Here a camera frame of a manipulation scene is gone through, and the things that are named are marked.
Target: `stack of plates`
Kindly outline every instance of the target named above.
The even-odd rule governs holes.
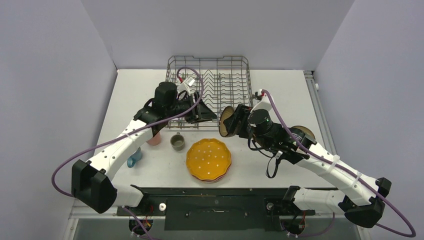
[[[185,161],[190,174],[204,183],[214,183],[228,172],[231,153],[227,146],[215,139],[205,138],[194,143],[187,151]]]

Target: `dish rack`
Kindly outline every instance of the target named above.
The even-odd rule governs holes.
[[[253,95],[249,61],[244,56],[223,57],[194,57],[172,56],[168,60],[166,82],[180,84],[176,72],[181,67],[196,69],[203,78],[203,102],[218,116],[217,119],[207,122],[187,123],[184,118],[168,122],[168,128],[199,129],[218,127],[221,113],[227,106],[236,108],[238,104],[253,107]],[[180,76],[185,79],[197,76],[190,70],[181,70]],[[197,81],[191,87],[200,92],[200,83]]]

